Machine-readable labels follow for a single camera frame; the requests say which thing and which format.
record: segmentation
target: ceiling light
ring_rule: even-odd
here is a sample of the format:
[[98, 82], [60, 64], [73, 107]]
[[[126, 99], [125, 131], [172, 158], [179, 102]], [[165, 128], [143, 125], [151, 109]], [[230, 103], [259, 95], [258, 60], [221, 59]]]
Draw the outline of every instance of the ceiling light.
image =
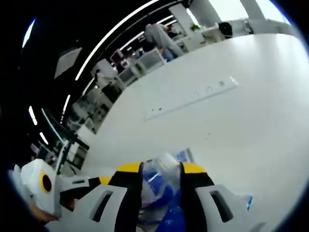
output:
[[62, 115], [64, 115], [64, 113], [65, 113], [65, 111], [66, 111], [66, 109], [67, 109], [67, 106], [68, 106], [70, 97], [71, 97], [71, 95], [68, 95], [68, 96], [67, 96], [66, 103], [64, 103], [64, 106], [63, 106]]
[[89, 86], [92, 84], [92, 82], [95, 80], [95, 78], [92, 78], [92, 80], [88, 83], [88, 85], [86, 86], [86, 88], [83, 90], [82, 96], [85, 95], [87, 89], [89, 88]]
[[131, 12], [129, 15], [127, 15], [124, 19], [122, 19], [119, 23], [117, 23], [116, 26], [114, 26], [104, 37], [103, 39], [101, 39], [101, 41], [97, 44], [97, 46], [92, 50], [92, 52], [89, 54], [89, 56], [87, 57], [87, 59], [85, 60], [85, 62], [83, 63], [81, 69], [79, 70], [79, 72], [77, 73], [77, 76], [75, 78], [75, 80], [77, 81], [79, 79], [79, 77], [81, 76], [83, 70], [85, 69], [86, 65], [88, 64], [88, 62], [90, 61], [90, 59], [93, 57], [93, 55], [95, 54], [95, 52], [101, 47], [101, 45], [104, 43], [104, 41], [107, 40], [108, 37], [110, 37], [111, 34], [113, 34], [121, 25], [123, 25], [125, 22], [127, 22], [132, 16], [136, 15], [138, 12], [142, 11], [143, 9], [145, 9], [146, 7], [156, 3], [159, 0], [151, 0], [150, 2], [142, 5], [141, 7], [139, 7], [138, 9], [136, 9], [135, 11]]
[[120, 48], [120, 51], [123, 50], [126, 46], [128, 46], [130, 43], [132, 43], [134, 40], [136, 40], [138, 37], [140, 37], [143, 33], [145, 33], [144, 31], [138, 33], [136, 36], [134, 36], [132, 39], [130, 39], [128, 42], [126, 42], [125, 45], [123, 45], [121, 48]]
[[160, 23], [162, 23], [162, 22], [164, 22], [164, 21], [166, 21], [166, 20], [168, 20], [170, 18], [173, 18], [173, 17], [174, 17], [173, 15], [170, 15], [170, 16], [164, 18], [164, 19], [161, 19], [160, 21], [157, 21], [157, 24], [160, 24]]
[[25, 44], [27, 43], [29, 37], [30, 37], [30, 34], [31, 34], [31, 31], [32, 31], [32, 27], [33, 27], [33, 24], [34, 24], [34, 21], [35, 19], [32, 21], [32, 23], [30, 24], [30, 26], [28, 27], [28, 30], [26, 31], [26, 34], [24, 36], [24, 41], [23, 41], [23, 45], [22, 47], [25, 46]]
[[32, 109], [32, 106], [29, 107], [29, 114], [32, 118], [32, 121], [33, 121], [33, 124], [36, 126], [38, 124], [38, 121], [37, 119], [35, 118], [35, 115], [33, 113], [33, 109]]
[[45, 136], [42, 132], [40, 132], [40, 136], [43, 139], [43, 141], [48, 145], [48, 141], [47, 141], [47, 139], [45, 138]]
[[195, 18], [195, 16], [192, 14], [192, 12], [190, 11], [189, 8], [186, 9], [188, 15], [190, 16], [190, 18], [192, 19], [193, 23], [195, 25], [199, 25], [198, 21], [197, 21], [197, 18]]
[[171, 24], [176, 23], [176, 22], [177, 22], [177, 19], [170, 21], [169, 23], [165, 24], [165, 26], [171, 25]]

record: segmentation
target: plastic bag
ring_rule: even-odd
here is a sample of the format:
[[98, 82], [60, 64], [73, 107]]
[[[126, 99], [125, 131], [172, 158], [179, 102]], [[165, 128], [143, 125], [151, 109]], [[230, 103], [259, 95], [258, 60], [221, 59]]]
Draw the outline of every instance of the plastic bag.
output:
[[252, 203], [253, 196], [252, 195], [238, 195], [238, 196], [242, 201], [244, 201], [246, 203], [247, 210], [249, 211], [251, 203]]
[[185, 218], [180, 208], [181, 191], [179, 190], [170, 202], [168, 211], [155, 232], [185, 232]]
[[139, 223], [159, 224], [180, 189], [180, 163], [165, 154], [144, 163]]
[[167, 204], [180, 189], [180, 163], [165, 154], [144, 163], [142, 208]]

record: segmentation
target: table surface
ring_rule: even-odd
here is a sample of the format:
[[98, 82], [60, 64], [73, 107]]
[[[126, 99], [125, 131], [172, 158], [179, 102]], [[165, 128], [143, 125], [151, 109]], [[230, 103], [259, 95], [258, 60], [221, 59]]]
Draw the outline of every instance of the table surface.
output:
[[[90, 145], [85, 169], [190, 147], [216, 184], [253, 195], [251, 212], [269, 231], [309, 178], [308, 73], [307, 53], [290, 35], [242, 36], [188, 53], [123, 92]], [[229, 76], [237, 88], [144, 120], [150, 105]]]

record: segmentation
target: yellow circle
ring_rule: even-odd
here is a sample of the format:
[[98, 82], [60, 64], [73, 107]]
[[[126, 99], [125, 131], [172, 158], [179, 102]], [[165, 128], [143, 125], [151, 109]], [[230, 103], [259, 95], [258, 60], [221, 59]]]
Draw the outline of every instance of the yellow circle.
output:
[[43, 191], [44, 191], [45, 193], [50, 193], [50, 191], [51, 191], [52, 189], [50, 189], [49, 191], [47, 191], [46, 188], [45, 188], [45, 186], [44, 186], [44, 183], [43, 183], [43, 178], [44, 178], [44, 176], [47, 176], [47, 177], [48, 177], [48, 175], [47, 175], [46, 173], [41, 173], [41, 176], [40, 176], [41, 188], [43, 189]]

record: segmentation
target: black ceiling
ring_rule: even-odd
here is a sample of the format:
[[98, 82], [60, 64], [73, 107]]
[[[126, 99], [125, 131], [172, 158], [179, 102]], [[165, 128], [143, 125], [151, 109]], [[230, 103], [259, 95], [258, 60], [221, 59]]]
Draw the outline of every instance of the black ceiling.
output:
[[[168, 7], [147, 16], [125, 31], [129, 26], [166, 4], [171, 2], [177, 4], [172, 0], [159, 0], [131, 17], [101, 46], [79, 81], [77, 83], [73, 81], [85, 59], [106, 33], [125, 16], [147, 2], [147, 0], [93, 0], [87, 1], [87, 4], [52, 6], [48, 8], [47, 14], [37, 15], [21, 60], [21, 73], [26, 76], [24, 80], [27, 81], [24, 84], [29, 87], [32, 104], [40, 107], [50, 106], [55, 116], [59, 117], [68, 94], [72, 95], [72, 101], [80, 97], [82, 90], [90, 80], [89, 70], [99, 56], [101, 55], [100, 58], [109, 57], [115, 49], [120, 48], [144, 30], [148, 23], [155, 23], [169, 16]], [[187, 6], [188, 1], [184, 0], [181, 3]], [[110, 44], [121, 33], [123, 34]], [[59, 54], [71, 47], [82, 47], [74, 67], [54, 80]]]

